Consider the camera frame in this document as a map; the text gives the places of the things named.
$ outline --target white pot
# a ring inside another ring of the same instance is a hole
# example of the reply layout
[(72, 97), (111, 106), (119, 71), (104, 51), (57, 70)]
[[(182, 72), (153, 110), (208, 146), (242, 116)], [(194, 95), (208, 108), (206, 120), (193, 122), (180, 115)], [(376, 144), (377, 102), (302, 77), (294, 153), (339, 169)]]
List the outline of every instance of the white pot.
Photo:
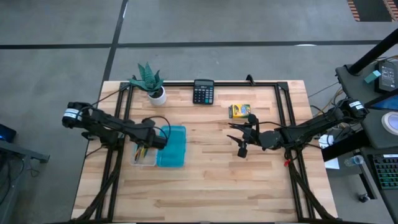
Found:
[(162, 87), (163, 89), (163, 94), (162, 96), (158, 97), (158, 98), (152, 98), (148, 95), (149, 101), (150, 103), (152, 103), (152, 105), (154, 106), (160, 106), (162, 104), (164, 104), (166, 102), (166, 90)]

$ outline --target blue plastic container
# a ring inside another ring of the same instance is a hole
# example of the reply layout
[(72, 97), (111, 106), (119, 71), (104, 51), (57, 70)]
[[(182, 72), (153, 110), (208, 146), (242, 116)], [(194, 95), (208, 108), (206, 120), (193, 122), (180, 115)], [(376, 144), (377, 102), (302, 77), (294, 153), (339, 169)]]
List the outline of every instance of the blue plastic container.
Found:
[[(169, 135), (169, 127), (162, 130)], [(187, 148), (186, 129), (184, 126), (171, 126), (170, 138), (164, 149), (158, 150), (156, 164), (159, 167), (183, 167)]]

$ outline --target plastic bottle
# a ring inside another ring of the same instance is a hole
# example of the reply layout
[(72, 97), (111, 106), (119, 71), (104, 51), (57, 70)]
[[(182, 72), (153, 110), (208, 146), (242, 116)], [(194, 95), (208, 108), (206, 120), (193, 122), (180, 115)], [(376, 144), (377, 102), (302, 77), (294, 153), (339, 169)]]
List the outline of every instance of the plastic bottle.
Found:
[(344, 164), (348, 167), (352, 167), (352, 166), (361, 165), (363, 162), (364, 162), (363, 157), (358, 155), (358, 156), (353, 156), (351, 158), (346, 159), (344, 161)]

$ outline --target potted plant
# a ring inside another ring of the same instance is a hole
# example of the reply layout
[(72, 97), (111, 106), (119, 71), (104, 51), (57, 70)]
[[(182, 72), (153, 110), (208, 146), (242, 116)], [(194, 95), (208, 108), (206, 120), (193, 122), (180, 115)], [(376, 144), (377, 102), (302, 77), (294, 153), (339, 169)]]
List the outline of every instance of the potted plant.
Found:
[(154, 73), (150, 69), (149, 64), (145, 65), (145, 68), (138, 64), (139, 73), (141, 74), (142, 80), (136, 80), (135, 78), (130, 79), (130, 83), (133, 86), (138, 87), (142, 91), (146, 91), (150, 103), (155, 106), (160, 106), (166, 102), (166, 91), (163, 85), (163, 79), (159, 78), (159, 71)]

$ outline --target red clip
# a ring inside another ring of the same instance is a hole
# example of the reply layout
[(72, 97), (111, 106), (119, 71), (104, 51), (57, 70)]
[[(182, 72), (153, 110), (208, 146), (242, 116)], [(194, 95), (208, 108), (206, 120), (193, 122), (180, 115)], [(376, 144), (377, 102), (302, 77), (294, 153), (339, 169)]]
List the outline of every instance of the red clip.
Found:
[(291, 160), (290, 160), (290, 159), (286, 160), (286, 161), (285, 161), (285, 164), (284, 164), (284, 166), (286, 166), (286, 167), (287, 167), (287, 166), (289, 165), (289, 163), (290, 163), (290, 162), (291, 162)]

